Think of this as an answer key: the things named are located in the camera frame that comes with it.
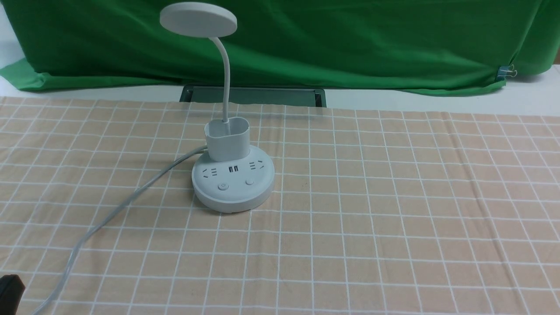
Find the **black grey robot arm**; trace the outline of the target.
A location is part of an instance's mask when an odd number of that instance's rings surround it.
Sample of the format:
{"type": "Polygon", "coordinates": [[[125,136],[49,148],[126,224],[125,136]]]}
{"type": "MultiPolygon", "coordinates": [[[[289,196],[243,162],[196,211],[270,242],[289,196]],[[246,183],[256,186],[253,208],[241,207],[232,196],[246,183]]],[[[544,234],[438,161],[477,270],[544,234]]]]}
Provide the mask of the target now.
{"type": "Polygon", "coordinates": [[[0,279],[0,314],[15,315],[25,291],[19,275],[8,274],[0,279]]]}

